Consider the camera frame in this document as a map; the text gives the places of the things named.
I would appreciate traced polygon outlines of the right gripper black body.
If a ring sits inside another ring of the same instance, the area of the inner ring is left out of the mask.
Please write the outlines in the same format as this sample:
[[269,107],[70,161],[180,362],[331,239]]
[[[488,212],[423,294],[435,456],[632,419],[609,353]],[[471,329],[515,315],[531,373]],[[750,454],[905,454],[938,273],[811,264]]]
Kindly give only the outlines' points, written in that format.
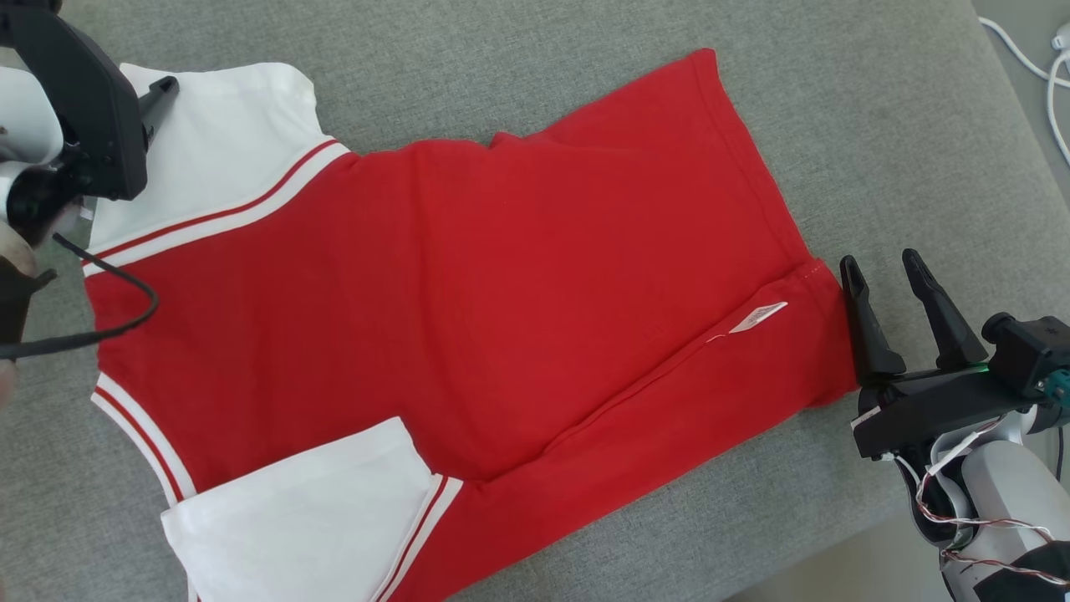
[[1040,401],[1041,393],[1017,391],[985,367],[910,373],[861,386],[851,432],[859,456],[875,460]]

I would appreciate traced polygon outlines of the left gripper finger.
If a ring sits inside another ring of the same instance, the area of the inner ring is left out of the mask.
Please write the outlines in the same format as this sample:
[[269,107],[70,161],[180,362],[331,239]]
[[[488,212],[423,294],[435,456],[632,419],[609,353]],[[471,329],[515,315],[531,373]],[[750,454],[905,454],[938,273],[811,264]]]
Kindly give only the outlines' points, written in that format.
[[179,92],[179,80],[175,76],[169,75],[149,84],[148,93],[138,99],[146,149],[150,149],[153,144],[165,117],[175,105]]

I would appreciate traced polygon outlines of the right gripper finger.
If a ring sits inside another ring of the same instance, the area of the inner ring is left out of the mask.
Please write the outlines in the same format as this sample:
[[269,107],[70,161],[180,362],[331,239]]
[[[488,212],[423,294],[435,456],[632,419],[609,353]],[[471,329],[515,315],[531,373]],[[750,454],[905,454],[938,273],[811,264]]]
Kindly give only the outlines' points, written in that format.
[[914,296],[924,306],[926,319],[939,350],[936,369],[947,372],[985,362],[985,346],[973,331],[966,317],[959,311],[956,302],[929,271],[920,252],[906,248],[902,252],[902,262]]
[[901,355],[888,344],[870,303],[870,288],[852,254],[840,260],[842,294],[853,352],[853,372],[861,386],[878,384],[905,373]]

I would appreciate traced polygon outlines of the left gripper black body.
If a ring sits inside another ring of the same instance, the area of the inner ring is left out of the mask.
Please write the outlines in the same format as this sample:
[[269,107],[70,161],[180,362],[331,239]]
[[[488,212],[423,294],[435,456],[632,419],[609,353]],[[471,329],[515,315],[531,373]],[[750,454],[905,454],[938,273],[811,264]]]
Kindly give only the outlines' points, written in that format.
[[64,146],[60,172],[77,194],[131,201],[146,189],[139,98],[93,38],[54,4],[0,4],[0,47],[42,84]]

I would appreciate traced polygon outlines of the red white basketball jersey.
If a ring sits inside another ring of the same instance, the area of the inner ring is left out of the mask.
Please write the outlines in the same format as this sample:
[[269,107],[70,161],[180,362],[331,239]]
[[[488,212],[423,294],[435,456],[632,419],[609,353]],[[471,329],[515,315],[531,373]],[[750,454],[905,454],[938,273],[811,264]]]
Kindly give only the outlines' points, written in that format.
[[158,294],[92,400],[183,602],[442,602],[855,385],[709,48],[542,132],[367,154],[290,65],[175,79],[89,250]]

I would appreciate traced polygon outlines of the grey fabric sofa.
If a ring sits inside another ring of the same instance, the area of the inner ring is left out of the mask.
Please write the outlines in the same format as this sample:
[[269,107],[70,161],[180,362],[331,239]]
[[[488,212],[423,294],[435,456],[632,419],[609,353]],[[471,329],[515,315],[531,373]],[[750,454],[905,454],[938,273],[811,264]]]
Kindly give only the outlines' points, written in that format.
[[[356,151],[540,130],[699,47],[718,55],[802,236],[854,254],[891,346],[936,351],[903,248],[979,327],[1070,324],[1070,169],[1043,84],[1070,0],[64,0],[107,55],[163,71],[279,61]],[[853,397],[805,411],[457,602],[948,602]]]

